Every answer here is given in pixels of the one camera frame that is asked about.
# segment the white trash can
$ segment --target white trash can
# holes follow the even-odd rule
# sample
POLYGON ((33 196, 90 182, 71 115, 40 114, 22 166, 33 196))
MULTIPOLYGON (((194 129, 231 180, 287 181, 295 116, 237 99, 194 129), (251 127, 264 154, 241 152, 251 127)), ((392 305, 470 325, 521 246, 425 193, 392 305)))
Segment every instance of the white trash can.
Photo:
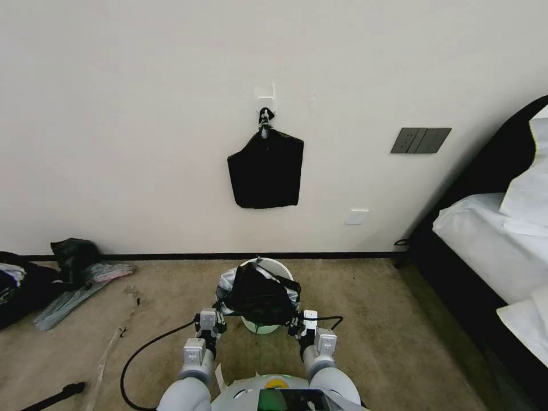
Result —
MULTIPOLYGON (((240 266, 245 265, 247 263, 252 263, 256 260, 257 259, 247 260, 245 263, 241 264, 240 266)), ((261 257, 261 262, 259 265, 263 267, 265 270, 270 271, 272 274, 276 274, 280 277, 293 280, 293 276, 291 275, 287 267, 284 266, 279 261, 272 260, 270 258, 261 257)), ((257 327, 255 323, 252 323, 251 321, 246 320, 244 317, 241 317, 241 320, 244 322, 244 325, 247 327, 247 329, 251 331, 253 334, 261 334, 261 335, 270 334, 276 328, 279 327, 279 325, 262 325, 260 327, 257 327)))

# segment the black baseboard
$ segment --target black baseboard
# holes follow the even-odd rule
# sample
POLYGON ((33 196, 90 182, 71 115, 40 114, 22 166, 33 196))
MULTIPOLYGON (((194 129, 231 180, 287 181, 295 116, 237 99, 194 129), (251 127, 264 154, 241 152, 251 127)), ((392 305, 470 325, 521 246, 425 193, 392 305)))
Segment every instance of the black baseboard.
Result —
MULTIPOLYGON (((248 260, 256 256, 274 259, 370 259, 398 258, 397 251, 385 252, 284 252, 284 253, 183 253, 183 254, 105 254, 109 261, 145 261, 145 260, 248 260)), ((29 261, 55 261, 53 255, 27 255, 29 261)))

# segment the carpet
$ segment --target carpet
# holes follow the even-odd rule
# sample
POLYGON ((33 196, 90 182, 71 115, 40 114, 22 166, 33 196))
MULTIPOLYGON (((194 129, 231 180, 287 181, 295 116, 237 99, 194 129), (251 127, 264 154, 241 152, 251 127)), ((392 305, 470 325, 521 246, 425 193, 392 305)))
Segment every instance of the carpet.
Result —
MULTIPOLYGON (((387 259, 282 262, 302 286, 302 308, 321 316, 344 316, 336 329, 337 366, 373 411, 502 408, 485 360, 413 267, 397 271, 387 259)), ((1 330, 2 409, 20 410, 72 382, 92 383, 114 333, 126 325, 123 337, 110 348, 95 409, 129 410, 119 390, 127 359, 148 340, 210 307, 219 276, 240 263, 135 262, 136 274, 114 280, 52 330, 35 329, 35 315, 1 330), (137 308, 128 293, 131 287, 140 295, 137 308)), ((299 346, 285 329, 258 336, 238 318, 227 323, 216 362, 222 363, 227 383, 256 371, 304 377, 299 346)), ((182 347, 191 336, 192 327, 134 360, 126 378, 133 402, 157 406, 182 365, 182 347)), ((90 392, 86 389, 48 410, 85 410, 90 392)), ((218 394, 216 383, 211 392, 218 394)))

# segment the gray switch panel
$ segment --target gray switch panel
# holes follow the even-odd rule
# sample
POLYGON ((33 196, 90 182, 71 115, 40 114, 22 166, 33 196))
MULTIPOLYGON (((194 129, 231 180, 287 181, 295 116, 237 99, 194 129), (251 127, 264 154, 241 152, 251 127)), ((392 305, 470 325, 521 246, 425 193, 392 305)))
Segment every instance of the gray switch panel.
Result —
POLYGON ((450 131, 450 128, 429 128, 414 152, 416 154, 433 154, 438 152, 450 131))
POLYGON ((407 150, 407 153, 414 153, 417 150, 418 145, 421 143, 422 139, 424 138, 427 128, 421 127, 417 131, 417 135, 413 139, 413 142, 409 146, 409 149, 407 150))
POLYGON ((391 153, 403 154, 409 151, 409 147, 413 143, 413 140, 417 136, 420 128, 413 127, 404 127, 401 129, 394 146, 392 147, 391 153))

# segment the black plastic bag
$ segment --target black plastic bag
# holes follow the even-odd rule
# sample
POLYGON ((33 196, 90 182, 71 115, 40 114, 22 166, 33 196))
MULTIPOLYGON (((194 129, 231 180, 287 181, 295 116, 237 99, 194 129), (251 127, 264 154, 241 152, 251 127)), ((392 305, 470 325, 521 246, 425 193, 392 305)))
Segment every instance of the black plastic bag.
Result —
POLYGON ((242 208, 299 202, 304 142, 272 128, 269 119, 273 117, 268 110, 267 118, 260 119, 259 131, 227 159, 234 199, 242 208))
POLYGON ((75 288, 85 282, 82 273, 89 265, 102 261, 97 246, 89 240, 69 238, 58 243, 51 243, 51 250, 61 269, 61 278, 75 288))
POLYGON ((299 295, 301 286, 295 281, 271 275, 277 281, 263 276, 252 263, 239 266, 232 290, 222 302, 256 325, 289 323, 297 315, 297 307, 289 299, 286 287, 299 295))

